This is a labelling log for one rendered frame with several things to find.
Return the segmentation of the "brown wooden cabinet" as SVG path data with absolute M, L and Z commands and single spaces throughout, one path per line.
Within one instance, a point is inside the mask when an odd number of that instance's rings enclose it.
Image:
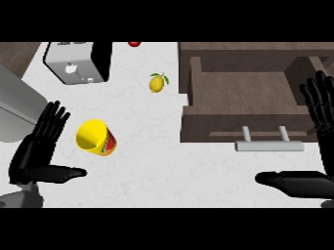
M 189 59 L 204 72 L 282 72 L 295 101 L 298 84 L 334 63 L 334 42 L 178 42 L 178 93 L 188 93 Z

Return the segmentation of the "yellow lemon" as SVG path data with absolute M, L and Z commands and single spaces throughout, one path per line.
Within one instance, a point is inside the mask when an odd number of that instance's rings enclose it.
M 157 93 L 164 85 L 169 84 L 169 79 L 163 74 L 153 73 L 151 80 L 150 80 L 150 91 Z

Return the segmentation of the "yellow cup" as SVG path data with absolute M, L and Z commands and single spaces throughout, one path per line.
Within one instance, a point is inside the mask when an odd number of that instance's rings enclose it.
M 99 156 L 110 155 L 116 148 L 116 139 L 104 122 L 98 119 L 91 119 L 80 125 L 74 142 L 80 150 Z

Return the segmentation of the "brown wooden drawer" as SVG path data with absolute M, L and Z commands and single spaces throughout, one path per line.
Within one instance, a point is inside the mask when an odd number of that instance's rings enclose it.
M 316 141 L 300 85 L 323 68 L 318 57 L 297 58 L 281 72 L 206 72 L 201 59 L 189 59 L 186 99 L 179 140 L 232 143 L 247 128 L 256 141 Z

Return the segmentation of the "silver toaster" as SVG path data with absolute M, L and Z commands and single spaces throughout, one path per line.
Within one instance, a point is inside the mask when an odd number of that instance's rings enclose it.
M 49 42 L 42 63 L 64 85 L 101 83 L 108 79 L 110 42 Z

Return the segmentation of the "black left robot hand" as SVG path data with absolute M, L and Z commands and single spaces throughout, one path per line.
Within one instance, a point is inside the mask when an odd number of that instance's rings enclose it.
M 86 176 L 88 172 L 82 168 L 49 164 L 69 116 L 60 101 L 46 104 L 33 131 L 24 136 L 11 159 L 8 178 L 13 185 L 30 182 L 64 184 Z

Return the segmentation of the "grey appliance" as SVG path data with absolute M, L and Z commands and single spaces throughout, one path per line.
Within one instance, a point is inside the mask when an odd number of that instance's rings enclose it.
M 33 130 L 45 97 L 0 64 L 0 142 L 18 141 Z

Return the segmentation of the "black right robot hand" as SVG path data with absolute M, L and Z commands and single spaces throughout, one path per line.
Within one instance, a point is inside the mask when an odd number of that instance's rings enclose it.
M 316 171 L 260 172 L 257 184 L 278 189 L 288 197 L 334 199 L 334 78 L 321 70 L 300 84 L 300 93 L 313 128 L 325 173 Z

